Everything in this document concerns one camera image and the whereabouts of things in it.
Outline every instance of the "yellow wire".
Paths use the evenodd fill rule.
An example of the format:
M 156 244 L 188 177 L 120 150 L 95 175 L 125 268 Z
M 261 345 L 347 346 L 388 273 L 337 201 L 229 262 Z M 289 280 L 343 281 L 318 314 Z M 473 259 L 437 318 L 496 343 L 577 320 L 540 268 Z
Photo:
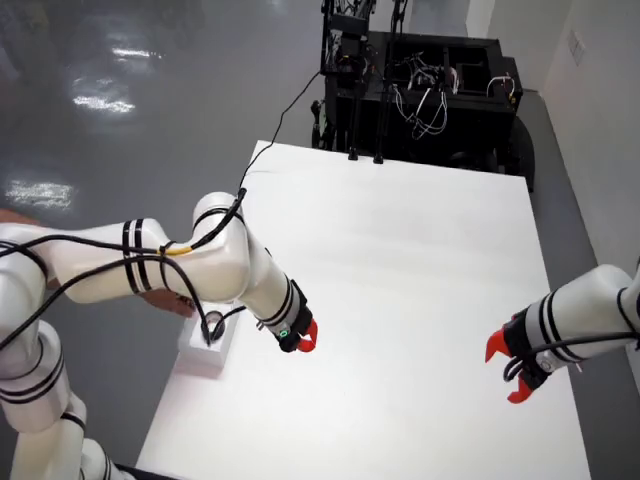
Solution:
M 182 247 L 182 248 L 176 248 L 174 250 L 167 250 L 165 254 L 171 257 L 175 257 L 177 255 L 184 255 L 185 253 L 189 253 L 192 251 L 193 249 L 191 247 Z M 162 252 L 160 250 L 158 250 L 158 255 L 162 255 Z

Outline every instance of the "white tabletop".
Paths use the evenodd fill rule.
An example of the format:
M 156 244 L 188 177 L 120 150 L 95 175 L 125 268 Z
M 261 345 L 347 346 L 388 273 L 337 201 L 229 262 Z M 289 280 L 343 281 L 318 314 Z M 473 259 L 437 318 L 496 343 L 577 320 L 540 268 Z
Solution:
M 566 369 L 512 405 L 506 358 L 484 363 L 489 335 L 548 291 L 523 179 L 287 145 L 252 172 L 247 224 L 308 297 L 318 346 L 282 353 L 245 312 L 222 371 L 178 358 L 138 468 L 589 478 Z

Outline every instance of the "power outlet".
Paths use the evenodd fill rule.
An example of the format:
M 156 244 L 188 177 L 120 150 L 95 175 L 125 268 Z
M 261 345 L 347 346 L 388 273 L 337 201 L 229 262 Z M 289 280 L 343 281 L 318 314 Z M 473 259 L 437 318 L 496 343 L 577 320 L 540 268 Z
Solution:
M 576 65 L 580 65 L 584 58 L 585 48 L 584 43 L 580 40 L 580 36 L 573 29 L 569 31 L 567 43 L 569 44 L 569 51 L 571 52 L 573 61 L 576 62 Z

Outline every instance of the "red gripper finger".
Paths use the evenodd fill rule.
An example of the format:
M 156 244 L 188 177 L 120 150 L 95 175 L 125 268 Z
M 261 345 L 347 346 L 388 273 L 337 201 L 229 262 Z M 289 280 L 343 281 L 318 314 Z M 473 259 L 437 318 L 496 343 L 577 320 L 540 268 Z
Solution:
M 309 325 L 309 329 L 305 335 L 309 335 L 311 340 L 307 340 L 304 337 L 301 338 L 300 343 L 298 344 L 298 350 L 308 353 L 316 348 L 316 341 L 318 340 L 318 324 L 313 318 L 311 319 L 311 324 Z
M 507 357 L 511 357 L 511 352 L 504 341 L 504 327 L 489 337 L 487 342 L 487 353 L 485 354 L 485 363 L 491 360 L 496 352 L 504 353 Z
M 527 398 L 529 398 L 532 393 L 533 390 L 531 390 L 529 386 L 524 383 L 524 380 L 521 377 L 518 377 L 518 391 L 511 392 L 511 394 L 507 397 L 507 400 L 509 400 L 511 403 L 522 403 Z

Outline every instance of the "glossy floor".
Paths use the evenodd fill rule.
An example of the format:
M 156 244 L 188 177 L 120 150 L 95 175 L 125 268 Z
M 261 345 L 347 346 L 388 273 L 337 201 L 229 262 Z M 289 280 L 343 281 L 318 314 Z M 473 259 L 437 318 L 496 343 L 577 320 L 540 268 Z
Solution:
M 430 31 L 417 16 L 412 28 L 460 34 L 440 28 L 461 21 L 438 13 L 446 2 L 416 1 L 417 14 L 442 20 Z M 0 206 L 61 228 L 154 217 L 186 238 L 197 200 L 235 190 L 256 140 L 318 69 L 320 34 L 320 0 L 0 0 Z M 318 80 L 280 141 L 309 144 L 322 91 Z M 555 288 L 595 260 L 544 103 L 528 94 L 520 115 L 537 151 L 533 205 Z M 61 299 L 46 319 L 88 405 L 88 435 L 135 464 L 180 319 L 136 298 Z M 624 355 L 572 380 L 593 478 L 635 477 L 640 400 Z M 2 478 L 12 438 L 0 420 Z

